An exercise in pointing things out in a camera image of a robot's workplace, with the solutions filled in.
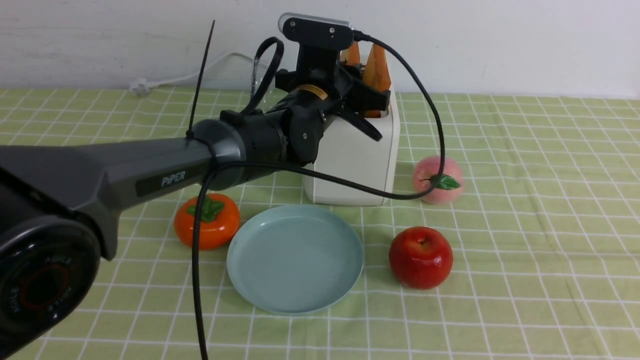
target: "green leaf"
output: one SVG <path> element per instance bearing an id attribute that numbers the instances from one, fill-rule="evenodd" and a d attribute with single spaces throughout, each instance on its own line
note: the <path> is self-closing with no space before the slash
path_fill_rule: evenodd
<path id="1" fill-rule="evenodd" d="M 213 214 L 213 213 L 203 213 L 201 221 L 206 223 L 212 222 L 213 220 L 216 219 L 216 215 L 217 214 Z"/>
<path id="2" fill-rule="evenodd" d="M 202 216 L 200 221 L 212 222 L 218 217 L 218 214 L 225 208 L 225 203 L 221 201 L 213 201 L 210 197 L 206 197 L 202 206 Z M 196 216 L 196 206 L 192 205 L 187 208 L 187 214 Z"/>
<path id="3" fill-rule="evenodd" d="M 429 178 L 429 181 L 434 181 L 436 178 L 437 178 L 437 175 L 434 175 Z M 459 187 L 460 187 L 460 183 L 457 180 L 445 174 L 442 174 L 442 178 L 440 179 L 440 182 L 436 186 L 436 188 L 442 189 L 442 190 L 453 190 Z"/>

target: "light blue plate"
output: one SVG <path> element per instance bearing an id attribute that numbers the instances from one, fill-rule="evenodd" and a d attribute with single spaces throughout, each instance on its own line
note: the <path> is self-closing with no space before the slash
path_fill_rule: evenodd
<path id="1" fill-rule="evenodd" d="M 356 284 L 364 247 L 343 219 L 313 205 L 264 211 L 238 230 L 227 272 L 248 302 L 278 315 L 304 315 L 340 301 Z"/>

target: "fake peach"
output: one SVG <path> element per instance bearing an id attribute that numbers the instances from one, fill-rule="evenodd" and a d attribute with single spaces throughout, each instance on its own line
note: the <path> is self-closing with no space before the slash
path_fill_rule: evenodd
<path id="1" fill-rule="evenodd" d="M 440 168 L 440 156 L 430 156 L 418 162 L 413 171 L 413 187 L 417 192 L 423 192 L 436 179 Z M 465 191 L 465 181 L 462 169 L 453 159 L 445 158 L 442 179 L 438 186 L 422 200 L 438 205 L 452 202 Z"/>

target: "apple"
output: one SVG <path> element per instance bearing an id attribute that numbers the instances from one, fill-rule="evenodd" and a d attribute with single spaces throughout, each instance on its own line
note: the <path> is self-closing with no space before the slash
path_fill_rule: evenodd
<path id="1" fill-rule="evenodd" d="M 440 156 L 430 156 L 420 160 L 413 171 L 413 188 L 416 192 L 423 192 L 431 185 L 438 175 Z M 465 191 L 465 181 L 462 178 L 462 168 L 453 159 L 445 158 L 442 179 L 438 186 L 422 197 L 429 204 L 439 205 L 457 199 Z"/>
<path id="2" fill-rule="evenodd" d="M 393 239 L 389 265 L 400 283 L 416 289 L 433 289 L 451 273 L 453 251 L 439 231 L 410 227 Z"/>

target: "table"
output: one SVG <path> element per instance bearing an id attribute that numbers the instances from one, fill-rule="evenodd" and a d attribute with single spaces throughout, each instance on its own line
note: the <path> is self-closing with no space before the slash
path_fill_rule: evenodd
<path id="1" fill-rule="evenodd" d="M 267 103 L 277 99 L 272 94 Z M 0 89 L 0 143 L 77 145 L 183 136 L 192 88 Z M 326 311 L 271 316 L 231 287 L 226 248 L 201 255 L 213 359 L 625 359 L 640 354 L 640 101 L 435 94 L 447 155 L 463 168 L 452 204 L 392 200 L 328 206 L 365 243 L 358 284 Z M 238 110 L 247 92 L 204 90 L 196 119 Z M 395 189 L 437 154 L 420 94 L 399 94 Z M 197 359 L 190 250 L 172 216 L 190 186 L 122 214 L 114 261 L 59 326 L 15 359 Z M 224 191 L 243 220 L 308 203 L 300 176 L 278 173 Z M 402 229 L 426 225 L 454 248 L 443 285 L 400 287 L 387 265 Z"/>

